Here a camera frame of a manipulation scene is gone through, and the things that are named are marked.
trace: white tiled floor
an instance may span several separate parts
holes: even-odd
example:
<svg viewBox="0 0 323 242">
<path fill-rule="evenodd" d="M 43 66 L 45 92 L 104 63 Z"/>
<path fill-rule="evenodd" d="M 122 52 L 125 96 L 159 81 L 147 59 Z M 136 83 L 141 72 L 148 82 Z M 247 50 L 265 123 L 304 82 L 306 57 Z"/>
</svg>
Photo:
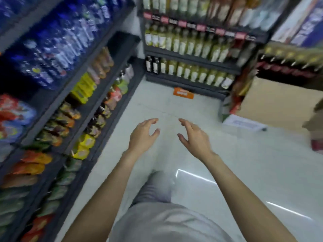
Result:
<svg viewBox="0 0 323 242">
<path fill-rule="evenodd" d="M 172 91 L 169 87 L 141 82 L 56 242 L 63 238 L 77 214 L 118 162 L 135 126 L 154 117 L 158 117 L 159 122 L 151 132 L 159 127 L 161 134 L 136 163 L 117 219 L 126 212 L 152 169 L 162 169 L 173 175 L 178 171 L 172 202 L 212 219 L 235 241 L 245 241 L 211 174 L 179 142 L 176 134 L 186 135 L 178 122 L 181 117 L 198 124 L 209 134 L 213 150 L 299 242 L 322 241 L 323 156 L 310 149 L 308 139 L 276 128 L 253 133 L 222 125 L 217 119 L 219 100 L 200 95 L 190 100 L 173 96 Z"/>
</svg>

